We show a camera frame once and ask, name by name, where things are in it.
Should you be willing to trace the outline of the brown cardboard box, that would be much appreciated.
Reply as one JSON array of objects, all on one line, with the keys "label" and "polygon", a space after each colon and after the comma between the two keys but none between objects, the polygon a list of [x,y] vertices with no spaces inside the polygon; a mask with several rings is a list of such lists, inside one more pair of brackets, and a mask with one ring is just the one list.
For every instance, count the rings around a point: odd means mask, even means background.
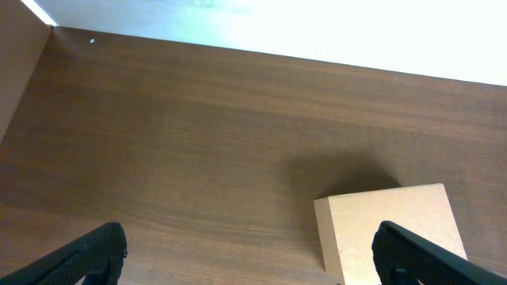
[{"label": "brown cardboard box", "polygon": [[314,210],[325,271],[339,284],[380,283],[372,242],[385,220],[467,259],[443,184],[328,196]]}]

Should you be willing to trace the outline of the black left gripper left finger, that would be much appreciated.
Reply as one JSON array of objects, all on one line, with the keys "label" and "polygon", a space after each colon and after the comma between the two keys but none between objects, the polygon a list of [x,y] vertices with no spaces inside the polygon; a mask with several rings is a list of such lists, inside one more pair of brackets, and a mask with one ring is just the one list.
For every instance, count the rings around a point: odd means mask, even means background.
[{"label": "black left gripper left finger", "polygon": [[107,222],[1,278],[5,285],[117,285],[127,257],[124,229]]}]

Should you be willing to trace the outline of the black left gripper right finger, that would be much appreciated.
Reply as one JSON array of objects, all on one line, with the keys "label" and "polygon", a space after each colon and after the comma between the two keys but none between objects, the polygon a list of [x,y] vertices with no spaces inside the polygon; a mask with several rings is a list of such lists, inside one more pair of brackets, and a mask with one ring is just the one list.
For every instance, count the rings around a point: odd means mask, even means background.
[{"label": "black left gripper right finger", "polygon": [[383,221],[372,242],[382,285],[506,285],[487,271],[392,221]]}]

